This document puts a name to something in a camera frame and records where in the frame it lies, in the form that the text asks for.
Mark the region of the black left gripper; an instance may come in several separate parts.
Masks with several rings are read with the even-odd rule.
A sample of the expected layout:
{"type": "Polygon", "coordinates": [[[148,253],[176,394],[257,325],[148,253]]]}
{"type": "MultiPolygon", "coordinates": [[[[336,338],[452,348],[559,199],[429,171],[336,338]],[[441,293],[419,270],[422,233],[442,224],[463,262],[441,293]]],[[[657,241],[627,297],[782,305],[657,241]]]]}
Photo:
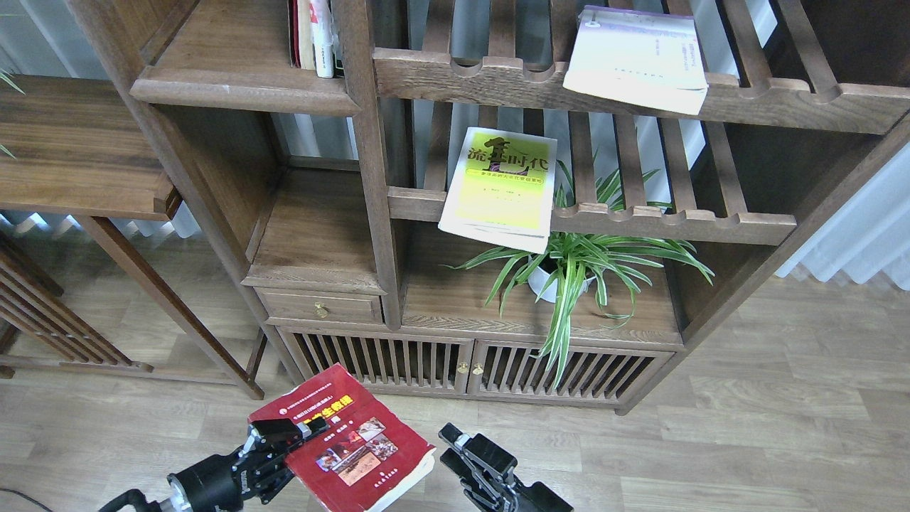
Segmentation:
{"type": "Polygon", "coordinates": [[[251,498],[269,503],[294,478],[285,462],[287,455],[327,430],[321,416],[309,422],[251,421],[246,447],[169,474],[166,511],[240,511],[251,498]]]}

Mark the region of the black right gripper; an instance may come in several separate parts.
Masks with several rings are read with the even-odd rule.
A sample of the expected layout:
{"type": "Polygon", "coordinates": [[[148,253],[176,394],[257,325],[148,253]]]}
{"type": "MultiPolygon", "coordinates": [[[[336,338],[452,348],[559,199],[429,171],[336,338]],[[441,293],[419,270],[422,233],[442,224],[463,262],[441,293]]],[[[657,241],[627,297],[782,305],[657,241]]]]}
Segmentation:
{"type": "Polygon", "coordinates": [[[483,434],[472,437],[449,422],[439,438],[449,445],[441,462],[458,476],[465,495],[481,511],[573,510],[540,481],[523,485],[513,473],[517,458],[483,434]]]}

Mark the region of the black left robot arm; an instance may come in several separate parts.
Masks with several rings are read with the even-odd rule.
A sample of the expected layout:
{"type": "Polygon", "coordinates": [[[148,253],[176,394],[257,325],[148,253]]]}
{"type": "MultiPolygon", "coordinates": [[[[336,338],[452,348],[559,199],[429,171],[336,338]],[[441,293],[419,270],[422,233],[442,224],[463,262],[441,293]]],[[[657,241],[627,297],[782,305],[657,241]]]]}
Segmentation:
{"type": "Polygon", "coordinates": [[[214,454],[169,474],[168,498],[148,502],[138,489],[130,489],[101,509],[118,511],[133,506],[136,511],[240,511],[251,498],[269,503],[294,477],[287,457],[327,429],[322,417],[298,424],[289,419],[252,421],[246,443],[227,456],[214,454]]]}

